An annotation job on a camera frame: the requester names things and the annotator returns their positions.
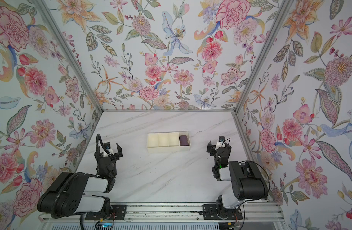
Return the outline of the purple sock with beige toe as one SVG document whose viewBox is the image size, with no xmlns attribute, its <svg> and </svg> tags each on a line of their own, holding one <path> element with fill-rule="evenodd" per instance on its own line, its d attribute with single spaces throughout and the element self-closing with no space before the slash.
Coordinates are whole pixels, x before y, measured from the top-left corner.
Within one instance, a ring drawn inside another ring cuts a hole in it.
<svg viewBox="0 0 352 230">
<path fill-rule="evenodd" d="M 187 135 L 179 136 L 179 142 L 180 142 L 180 146 L 189 146 L 190 145 Z"/>
</svg>

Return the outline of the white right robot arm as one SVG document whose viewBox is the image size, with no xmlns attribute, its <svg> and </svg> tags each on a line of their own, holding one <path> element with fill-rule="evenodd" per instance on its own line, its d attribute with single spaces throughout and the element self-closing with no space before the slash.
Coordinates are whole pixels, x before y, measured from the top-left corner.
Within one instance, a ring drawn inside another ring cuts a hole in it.
<svg viewBox="0 0 352 230">
<path fill-rule="evenodd" d="M 260 165 L 253 161 L 230 161 L 232 147 L 223 136 L 216 145 L 210 141 L 206 152 L 214 159 L 213 177 L 217 181 L 230 182 L 231 190 L 220 194 L 216 200 L 217 208 L 235 209 L 248 201 L 265 199 L 270 185 L 265 181 Z"/>
</svg>

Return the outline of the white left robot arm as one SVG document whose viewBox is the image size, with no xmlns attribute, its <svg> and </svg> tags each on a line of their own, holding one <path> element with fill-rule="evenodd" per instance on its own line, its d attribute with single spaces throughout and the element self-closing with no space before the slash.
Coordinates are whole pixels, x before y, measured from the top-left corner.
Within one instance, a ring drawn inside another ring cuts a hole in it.
<svg viewBox="0 0 352 230">
<path fill-rule="evenodd" d="M 112 215 L 114 209 L 110 199 L 101 194 L 113 189 L 117 176 L 116 163 L 123 153 L 118 144 L 116 153 L 109 142 L 103 146 L 104 152 L 96 146 L 96 174 L 61 173 L 38 201 L 37 210 L 50 214 L 54 219 L 89 213 L 100 218 Z"/>
</svg>

